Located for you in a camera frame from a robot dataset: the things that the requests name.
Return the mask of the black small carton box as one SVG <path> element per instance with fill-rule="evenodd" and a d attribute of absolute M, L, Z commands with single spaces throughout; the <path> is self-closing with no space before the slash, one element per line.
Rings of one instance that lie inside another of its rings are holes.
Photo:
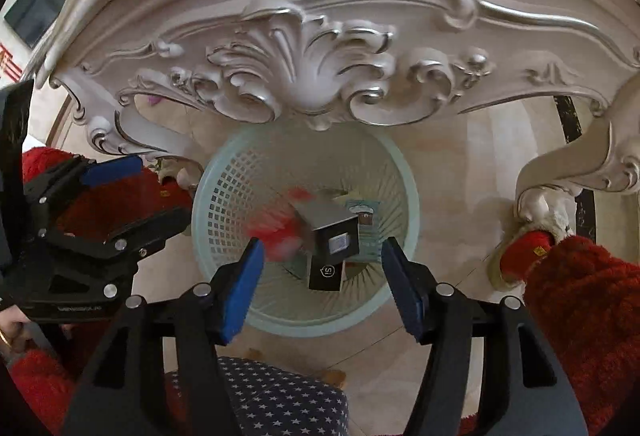
<path fill-rule="evenodd" d="M 304 222 L 307 288 L 340 292 L 345 281 L 345 261 L 359 252 L 358 216 L 325 197 L 313 196 L 294 208 Z"/>

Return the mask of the navy star patterned trousers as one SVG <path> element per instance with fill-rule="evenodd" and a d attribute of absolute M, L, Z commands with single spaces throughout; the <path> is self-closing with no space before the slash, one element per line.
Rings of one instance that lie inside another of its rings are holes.
<path fill-rule="evenodd" d="M 244 435 L 348 433 L 346 374 L 329 370 L 315 378 L 270 366 L 257 352 L 218 358 L 224 385 Z"/>

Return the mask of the ornate white carved table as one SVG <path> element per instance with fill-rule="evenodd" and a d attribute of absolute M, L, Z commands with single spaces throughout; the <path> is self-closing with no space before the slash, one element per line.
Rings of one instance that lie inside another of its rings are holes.
<path fill-rule="evenodd" d="M 639 188 L 639 0 L 66 0 L 25 70 L 107 155 L 201 160 L 138 95 L 245 123 L 400 126 L 536 96 L 593 125 L 526 164 L 516 209 Z"/>

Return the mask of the red snack wrapper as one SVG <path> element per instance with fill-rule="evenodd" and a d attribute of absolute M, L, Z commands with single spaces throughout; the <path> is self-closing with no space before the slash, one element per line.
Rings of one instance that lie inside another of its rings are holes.
<path fill-rule="evenodd" d="M 283 197 L 271 200 L 250 215 L 245 225 L 246 234 L 262 241 L 268 261 L 289 261 L 302 248 L 304 222 L 294 205 L 305 203 L 313 196 L 302 187 L 293 187 Z"/>

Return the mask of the red fuzzy left sleeve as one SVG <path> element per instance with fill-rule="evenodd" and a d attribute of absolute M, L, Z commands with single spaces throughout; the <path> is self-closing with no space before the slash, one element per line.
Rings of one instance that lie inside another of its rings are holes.
<path fill-rule="evenodd" d="M 24 238 L 28 209 L 24 197 L 26 185 L 43 171 L 75 156 L 78 155 L 47 147 L 28 152 L 7 148 L 2 153 L 1 265 L 17 252 L 14 243 Z M 100 242 L 126 225 L 173 208 L 191 211 L 189 194 L 177 183 L 160 182 L 153 171 L 143 166 L 140 175 L 83 191 L 60 215 L 56 226 L 66 234 Z M 90 323 L 113 319 L 116 314 Z"/>

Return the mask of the teal paper package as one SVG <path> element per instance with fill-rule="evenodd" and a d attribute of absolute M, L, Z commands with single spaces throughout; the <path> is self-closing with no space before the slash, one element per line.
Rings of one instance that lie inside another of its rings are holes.
<path fill-rule="evenodd" d="M 350 256 L 348 263 L 378 264 L 381 262 L 382 235 L 380 230 L 380 203 L 376 200 L 349 199 L 346 209 L 358 216 L 359 252 Z"/>

